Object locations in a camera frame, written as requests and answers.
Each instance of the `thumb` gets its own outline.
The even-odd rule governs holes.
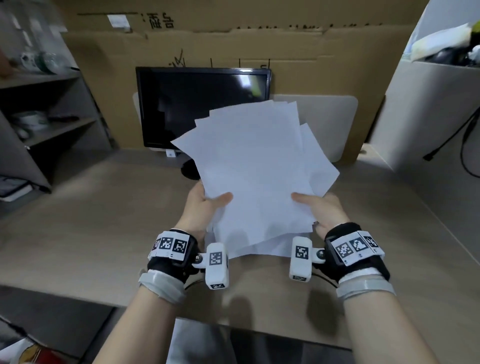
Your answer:
[[[231,200],[233,200],[232,192],[227,192],[225,194],[221,194],[220,196],[211,199],[213,207],[215,209],[220,207],[225,207],[230,203]]]
[[[317,200],[318,196],[313,196],[309,194],[299,194],[297,192],[292,193],[292,200],[295,202],[300,202],[301,204],[313,205]]]

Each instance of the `desk surface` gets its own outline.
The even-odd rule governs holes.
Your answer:
[[[398,297],[443,363],[477,363],[480,268],[374,151],[333,190],[386,252]],[[151,152],[121,151],[0,221],[0,284],[125,306],[156,235],[193,181]],[[189,290],[181,316],[350,347],[333,287],[288,278],[289,261],[232,259],[228,290]]]

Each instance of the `shelf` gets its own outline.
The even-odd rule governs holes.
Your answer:
[[[88,125],[95,122],[95,118],[83,118],[77,121],[52,121],[48,129],[35,132],[34,136],[24,140],[25,146],[34,146],[38,143],[42,143],[48,139],[54,138],[58,135],[62,135],[69,131],[78,129],[84,125]]]
[[[16,72],[9,77],[0,78],[0,89],[41,84],[44,82],[71,80],[78,78],[79,76],[80,72],[75,71],[68,74],[34,74]]]

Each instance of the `computer monitor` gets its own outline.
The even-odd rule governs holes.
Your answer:
[[[268,100],[268,69],[137,67],[142,134],[146,147],[171,143],[212,109]]]

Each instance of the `human hand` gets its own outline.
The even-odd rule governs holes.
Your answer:
[[[215,211],[228,205],[232,199],[231,192],[212,199],[206,198],[204,185],[199,181],[188,193],[183,214],[174,229],[186,231],[200,241],[205,237],[205,230]]]
[[[319,197],[294,192],[292,193],[292,200],[310,206],[313,216],[318,221],[315,230],[323,240],[325,235],[335,226],[350,222],[340,200],[333,193],[327,193],[324,197]]]

